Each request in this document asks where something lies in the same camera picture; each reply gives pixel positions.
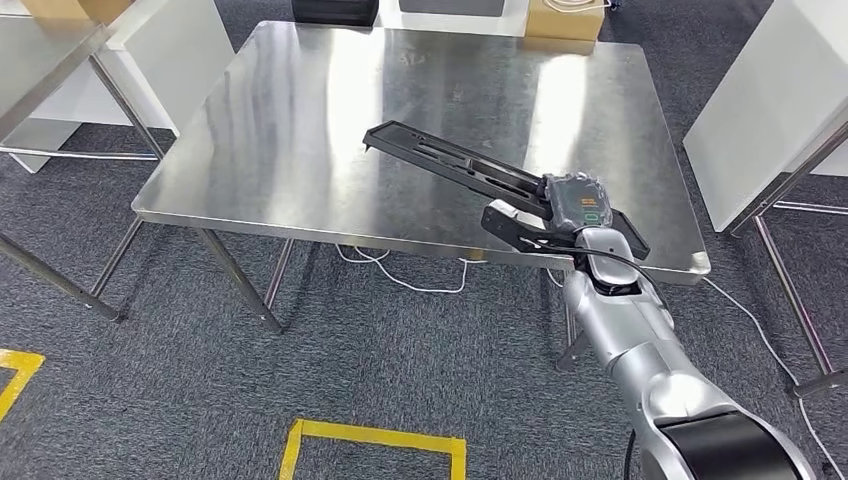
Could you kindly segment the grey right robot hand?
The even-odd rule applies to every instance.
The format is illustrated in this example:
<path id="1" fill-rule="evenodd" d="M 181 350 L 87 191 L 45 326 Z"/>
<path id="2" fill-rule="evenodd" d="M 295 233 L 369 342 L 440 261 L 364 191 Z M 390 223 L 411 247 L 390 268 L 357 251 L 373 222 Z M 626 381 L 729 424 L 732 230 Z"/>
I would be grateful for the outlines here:
<path id="1" fill-rule="evenodd" d="M 611 227 L 613 223 L 609 196 L 603 184 L 585 172 L 562 176 L 545 174 L 544 193 L 552 217 L 550 230 L 573 233 L 587 227 Z"/>

